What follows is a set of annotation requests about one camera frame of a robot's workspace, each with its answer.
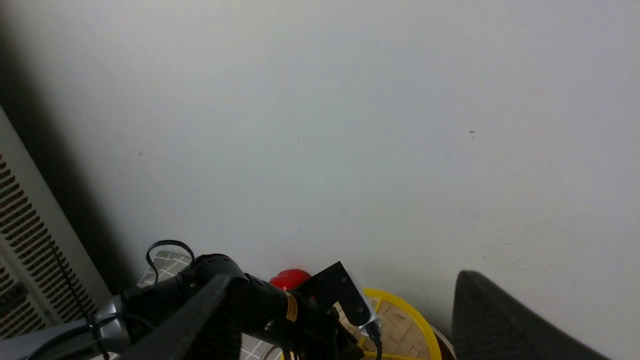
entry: yellow rim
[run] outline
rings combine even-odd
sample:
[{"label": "yellow rim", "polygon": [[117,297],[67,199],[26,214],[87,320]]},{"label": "yellow rim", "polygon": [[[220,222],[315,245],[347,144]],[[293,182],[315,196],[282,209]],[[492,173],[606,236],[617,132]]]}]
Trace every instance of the yellow rim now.
[{"label": "yellow rim", "polygon": [[[435,334],[433,334],[433,331],[431,330],[431,326],[429,326],[429,323],[427,323],[427,320],[425,320],[424,317],[416,309],[413,308],[413,306],[409,305],[409,303],[407,303],[403,299],[400,299],[399,297],[393,294],[385,293],[384,291],[381,291],[378,289],[365,288],[364,295],[367,295],[368,297],[374,297],[374,298],[380,299],[380,301],[378,301],[378,304],[376,305],[376,312],[378,312],[378,309],[380,308],[380,304],[383,301],[388,301],[391,304],[399,307],[400,310],[407,313],[411,317],[411,319],[413,319],[415,324],[418,325],[418,328],[420,328],[420,331],[422,331],[422,334],[424,335],[424,340],[427,342],[427,346],[429,347],[429,356],[431,360],[442,360],[442,354],[440,353],[440,346],[438,345],[438,339],[436,339]],[[373,352],[369,353],[367,351],[365,352],[365,355],[375,356],[376,354]],[[392,355],[392,354],[383,354],[383,357],[386,357],[389,359],[398,359],[398,360],[413,360],[412,357],[405,357],[405,356]]]}]

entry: black cable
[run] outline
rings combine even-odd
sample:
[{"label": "black cable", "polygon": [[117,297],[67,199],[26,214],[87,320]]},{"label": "black cable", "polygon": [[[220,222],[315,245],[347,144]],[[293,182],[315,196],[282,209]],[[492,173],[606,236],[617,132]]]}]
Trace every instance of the black cable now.
[{"label": "black cable", "polygon": [[151,323],[147,319],[143,318],[142,316],[138,316],[136,314],[126,314],[125,317],[131,318],[133,320],[136,320],[137,322],[142,323],[144,326],[148,327],[151,331],[155,329],[155,327],[151,325]]},{"label": "black cable", "polygon": [[[49,251],[53,255],[53,258],[56,260],[56,263],[58,264],[58,268],[60,268],[60,271],[62,272],[62,276],[65,278],[65,282],[69,287],[69,290],[71,291],[71,295],[73,296],[77,306],[80,308],[80,312],[82,312],[84,319],[88,324],[91,324],[91,319],[89,318],[89,314],[86,312],[86,309],[82,305],[82,302],[80,301],[80,298],[76,293],[76,289],[74,288],[74,285],[71,283],[71,279],[69,279],[69,276],[67,275],[67,271],[65,270],[65,267],[62,264],[62,261],[58,257],[58,254],[56,253],[56,249],[53,247],[53,244],[54,244],[54,241],[51,238],[49,240]],[[102,358],[104,360],[109,360],[109,354],[107,354],[107,350],[104,348],[104,345],[102,344],[102,340],[100,340],[100,334],[98,334],[98,330],[95,327],[91,327],[90,329],[91,329],[91,333],[93,334],[93,338],[98,344],[98,349],[102,353]]]},{"label": "black cable", "polygon": [[380,328],[377,322],[370,322],[364,326],[367,331],[367,335],[373,343],[376,345],[376,360],[382,359],[382,335],[380,334]]},{"label": "black cable", "polygon": [[149,327],[149,329],[151,329],[152,331],[154,330],[154,326],[151,325],[151,323],[149,323],[149,321],[143,318],[142,316],[138,316],[135,314],[111,313],[103,316],[102,318],[99,318],[93,324],[88,323],[86,325],[74,327],[73,329],[69,329],[63,332],[62,334],[57,335],[54,338],[51,338],[49,341],[45,342],[39,348],[37,348],[34,352],[32,352],[31,355],[27,356],[27,358],[25,358],[24,360],[34,360],[38,356],[42,355],[42,353],[44,353],[45,351],[51,349],[52,347],[55,347],[57,344],[63,341],[67,341],[75,336],[82,334],[83,332],[92,331],[94,329],[97,331],[101,327],[105,326],[107,323],[113,320],[121,319],[121,318],[131,318],[133,320],[143,323],[144,325]]},{"label": "black cable", "polygon": [[149,249],[147,249],[147,255],[145,256],[145,258],[147,259],[147,263],[149,264],[149,266],[151,266],[151,269],[153,269],[154,273],[156,274],[156,279],[154,280],[154,284],[149,288],[149,290],[152,290],[153,288],[155,288],[156,284],[158,283],[158,269],[156,268],[156,264],[154,264],[154,262],[151,260],[151,255],[150,255],[151,250],[155,249],[158,246],[163,246],[163,245],[173,245],[173,246],[181,247],[189,253],[189,255],[191,256],[191,260],[195,259],[195,255],[193,255],[193,251],[191,251],[191,248],[189,248],[182,241],[169,239],[169,240],[156,241],[155,243],[151,244]]}]

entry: red pepper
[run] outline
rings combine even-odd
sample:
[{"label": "red pepper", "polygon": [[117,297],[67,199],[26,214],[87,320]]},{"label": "red pepper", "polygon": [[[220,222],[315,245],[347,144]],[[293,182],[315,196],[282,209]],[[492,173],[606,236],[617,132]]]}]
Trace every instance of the red pepper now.
[{"label": "red pepper", "polygon": [[310,277],[311,275],[309,275],[304,270],[289,269],[281,271],[278,275],[271,278],[269,282],[273,286],[287,291],[295,290],[296,288],[298,288],[298,286],[300,286],[300,284],[305,282]]}]

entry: radiator vent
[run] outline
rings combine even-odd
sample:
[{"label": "radiator vent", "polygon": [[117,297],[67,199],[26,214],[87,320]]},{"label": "radiator vent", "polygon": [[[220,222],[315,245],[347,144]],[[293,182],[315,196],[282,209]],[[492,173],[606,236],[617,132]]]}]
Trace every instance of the radiator vent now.
[{"label": "radiator vent", "polygon": [[[96,305],[80,283],[66,257],[49,233],[47,226],[38,215],[38,211],[24,193],[15,175],[12,174],[4,156],[0,155],[0,234],[15,253],[15,259],[31,277],[31,283],[44,295],[47,306],[63,322],[83,317],[80,307],[69,290],[63,273],[56,261],[63,264],[81,303],[92,315],[97,312]],[[0,271],[0,290],[4,294],[16,282],[6,269]],[[3,315],[0,325],[0,337],[10,338],[33,329],[43,327],[45,323],[38,317],[28,297],[16,303],[11,311]]]}]

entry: black strap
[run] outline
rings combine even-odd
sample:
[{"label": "black strap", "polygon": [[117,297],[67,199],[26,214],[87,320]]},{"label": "black strap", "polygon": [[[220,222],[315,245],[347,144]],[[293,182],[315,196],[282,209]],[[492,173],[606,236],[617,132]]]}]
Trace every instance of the black strap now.
[{"label": "black strap", "polygon": [[156,268],[156,265],[154,264],[154,262],[151,260],[151,256],[149,255],[151,253],[151,250],[155,249],[158,246],[164,246],[164,245],[173,245],[173,246],[178,246],[183,248],[184,250],[186,250],[189,255],[191,256],[191,260],[195,259],[195,256],[193,255],[193,251],[191,251],[191,249],[182,241],[178,241],[178,240],[160,240],[160,241],[156,241],[155,243],[151,244],[151,246],[149,247],[149,249],[147,250],[147,263],[149,264],[149,266],[151,266],[152,269],[154,269],[154,272],[156,273],[156,279],[154,281],[153,286],[151,286],[150,290],[156,287],[156,284],[158,283],[158,269]]}]

